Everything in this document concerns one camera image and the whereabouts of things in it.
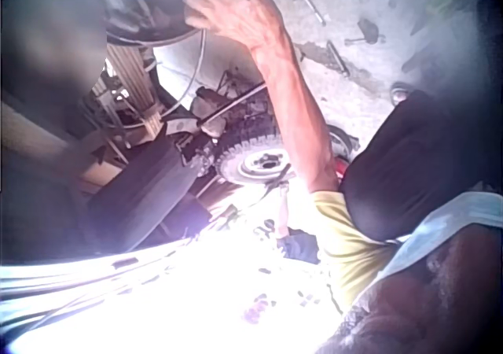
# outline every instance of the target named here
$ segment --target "raised arm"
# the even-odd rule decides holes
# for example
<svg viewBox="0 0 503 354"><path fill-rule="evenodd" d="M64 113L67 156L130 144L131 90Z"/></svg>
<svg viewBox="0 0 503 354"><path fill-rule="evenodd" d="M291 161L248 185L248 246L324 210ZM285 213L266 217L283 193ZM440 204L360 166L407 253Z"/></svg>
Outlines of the raised arm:
<svg viewBox="0 0 503 354"><path fill-rule="evenodd" d="M310 192L337 190L329 130L272 0L184 0L186 22L244 44L262 73L285 148Z"/></svg>

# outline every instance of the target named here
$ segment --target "yellow shirt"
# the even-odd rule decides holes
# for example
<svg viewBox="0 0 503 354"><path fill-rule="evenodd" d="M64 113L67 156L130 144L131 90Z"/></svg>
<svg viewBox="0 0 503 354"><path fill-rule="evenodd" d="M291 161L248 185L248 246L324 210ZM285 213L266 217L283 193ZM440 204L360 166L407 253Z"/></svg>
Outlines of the yellow shirt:
<svg viewBox="0 0 503 354"><path fill-rule="evenodd" d="M361 291L384 269L395 255L398 245L376 242L357 230L341 193L313 193L314 204L321 214L316 237L321 264L330 274L332 295L343 312Z"/></svg>

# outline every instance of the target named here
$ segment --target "concrete floor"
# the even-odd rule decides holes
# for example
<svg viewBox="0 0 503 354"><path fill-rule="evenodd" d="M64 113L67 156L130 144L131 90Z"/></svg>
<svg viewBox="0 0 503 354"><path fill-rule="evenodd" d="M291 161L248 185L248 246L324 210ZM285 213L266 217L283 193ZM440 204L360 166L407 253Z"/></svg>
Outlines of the concrete floor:
<svg viewBox="0 0 503 354"><path fill-rule="evenodd" d="M304 0L274 0L286 28L302 53L301 69L327 122L359 138L366 147L393 106L389 87L395 81L412 83L431 94L441 94L452 85L474 83L483 74L475 22L478 0L467 0L462 11L446 20L434 20L424 30L410 35L427 0L313 0L327 21L322 27ZM375 23L385 43L345 46L344 39L362 36L357 22ZM326 50L331 40L351 72L342 77ZM431 43L433 58L404 73L402 65ZM163 85L175 96L182 94L196 64L199 35L178 44L156 49ZM255 66L244 49L227 39L208 36L201 73L187 97L189 103L199 85L216 87L222 72L239 68L250 80L259 80Z"/></svg>

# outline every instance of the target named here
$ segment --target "wire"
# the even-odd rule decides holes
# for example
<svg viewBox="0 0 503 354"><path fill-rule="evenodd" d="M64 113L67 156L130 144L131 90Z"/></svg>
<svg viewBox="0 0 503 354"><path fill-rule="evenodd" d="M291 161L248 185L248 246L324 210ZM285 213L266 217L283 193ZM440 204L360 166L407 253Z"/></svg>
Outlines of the wire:
<svg viewBox="0 0 503 354"><path fill-rule="evenodd" d="M196 79L196 76L197 76L197 74L200 71L201 64L203 63L204 49L205 49L205 47L206 47L206 30L203 29L203 30L201 30L201 42L200 42L200 47L199 47L199 58L197 59L196 68L194 69L194 73L192 75L192 78L189 81L189 85L187 85L187 88L185 89L185 92L183 92L182 96L178 99L177 103L174 104L166 112L163 112L161 114L161 117L167 116L168 114L171 114L173 111L175 111L182 104L182 100L185 98L185 96L189 93L189 90L192 87L192 84L194 83L194 80Z"/></svg>

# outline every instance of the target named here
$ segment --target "hand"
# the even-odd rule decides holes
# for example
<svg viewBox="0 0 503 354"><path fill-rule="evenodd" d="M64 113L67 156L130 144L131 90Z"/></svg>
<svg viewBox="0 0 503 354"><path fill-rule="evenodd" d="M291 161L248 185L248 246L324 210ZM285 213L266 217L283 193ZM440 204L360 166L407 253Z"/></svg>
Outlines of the hand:
<svg viewBox="0 0 503 354"><path fill-rule="evenodd" d="M285 32L273 0L183 0L185 22L243 43L250 51L272 46Z"/></svg>

